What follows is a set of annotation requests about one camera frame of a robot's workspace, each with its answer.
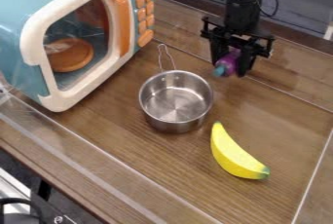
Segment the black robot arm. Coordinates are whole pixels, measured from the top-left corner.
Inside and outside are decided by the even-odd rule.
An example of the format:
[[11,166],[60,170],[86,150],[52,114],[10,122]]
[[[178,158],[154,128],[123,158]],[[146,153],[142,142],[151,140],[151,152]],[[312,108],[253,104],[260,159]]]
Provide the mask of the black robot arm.
[[214,75],[244,77],[257,57],[270,57],[274,36],[261,27],[262,0],[226,0],[224,17],[204,16],[201,36],[210,41]]

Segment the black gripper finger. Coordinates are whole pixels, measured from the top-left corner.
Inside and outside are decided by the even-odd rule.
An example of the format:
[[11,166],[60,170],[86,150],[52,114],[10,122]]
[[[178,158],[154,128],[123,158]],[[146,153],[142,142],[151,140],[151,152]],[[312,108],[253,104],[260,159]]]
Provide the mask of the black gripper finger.
[[210,47],[212,47],[213,65],[222,56],[225,56],[233,49],[236,49],[230,48],[228,41],[218,37],[213,37],[210,39]]
[[241,55],[237,61],[237,74],[240,77],[244,77],[252,69],[260,52],[261,48],[257,43],[248,44],[241,48]]

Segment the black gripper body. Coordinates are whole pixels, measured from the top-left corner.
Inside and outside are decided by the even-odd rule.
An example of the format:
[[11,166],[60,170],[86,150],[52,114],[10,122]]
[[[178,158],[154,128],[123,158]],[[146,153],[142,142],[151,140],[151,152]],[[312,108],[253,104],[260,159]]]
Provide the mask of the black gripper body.
[[257,43],[260,56],[269,57],[274,37],[261,27],[262,0],[226,0],[222,17],[204,16],[201,36],[209,41],[213,37],[228,41],[229,47],[241,49],[245,45]]

